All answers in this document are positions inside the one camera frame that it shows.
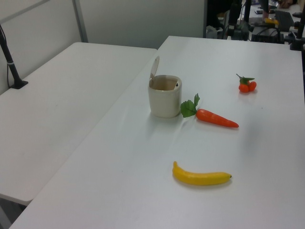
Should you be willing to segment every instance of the cup lid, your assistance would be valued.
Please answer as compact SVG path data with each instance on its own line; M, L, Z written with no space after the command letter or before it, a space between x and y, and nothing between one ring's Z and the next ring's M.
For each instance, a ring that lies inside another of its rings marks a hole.
M160 57L157 56L156 59L154 60L153 64L152 64L150 80L153 80L155 75L156 75L156 72L157 72L157 69L158 69L158 66L159 66L159 60L160 60Z

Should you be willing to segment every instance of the green leaf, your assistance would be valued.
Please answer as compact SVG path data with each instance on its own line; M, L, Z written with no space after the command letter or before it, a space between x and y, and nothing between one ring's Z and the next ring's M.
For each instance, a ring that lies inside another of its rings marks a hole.
M254 80L254 78L245 78L245 77L242 77L242 78L240 78L239 82L240 82L241 84L246 84L246 85L248 85L248 81L250 81L250 80Z
M194 105L195 105L195 108L196 106L198 105L198 102L199 102L200 98L199 98L199 95L198 93L195 95L195 98L194 98Z
M254 80L255 78L245 78L243 77L243 80L247 80L247 81L250 81L250 80Z
M191 100L185 101L180 106L181 114L183 118L187 118L196 114L196 106Z

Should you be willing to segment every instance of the banana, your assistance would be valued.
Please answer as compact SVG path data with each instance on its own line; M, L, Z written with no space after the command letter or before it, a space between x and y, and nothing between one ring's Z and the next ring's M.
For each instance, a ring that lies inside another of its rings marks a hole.
M218 185L229 181L232 177L228 173L191 173L180 168L176 161L173 162L173 175L181 182L190 185Z

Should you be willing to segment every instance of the floor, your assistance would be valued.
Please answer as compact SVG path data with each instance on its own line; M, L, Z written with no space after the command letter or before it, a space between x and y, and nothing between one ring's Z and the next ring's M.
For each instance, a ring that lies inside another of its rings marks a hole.
M8 229L26 207L0 198L0 229Z

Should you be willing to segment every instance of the black stand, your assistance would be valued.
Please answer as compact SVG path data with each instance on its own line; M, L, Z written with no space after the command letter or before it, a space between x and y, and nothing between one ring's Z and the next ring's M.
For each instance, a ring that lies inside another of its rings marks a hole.
M305 24L305 7L303 7L302 16L301 16L301 20L300 20L300 26L299 26L299 29L297 30L296 38L290 44L290 50L295 50L295 51L303 50L303 45L305 44L304 40L302 40L304 24Z
M17 72L17 69L15 67L14 61L11 57L9 48L7 46L6 38L5 38L4 31L2 30L1 25L0 25L0 45L1 45L1 48L2 48L4 56L5 56L5 59L8 63L8 65L9 65L10 71L11 71L11 73L13 75L13 78L14 78L14 81L15 81L14 85L11 86L11 88L20 89L23 86L27 85L28 82L27 81L22 81L21 78L18 75L18 72Z

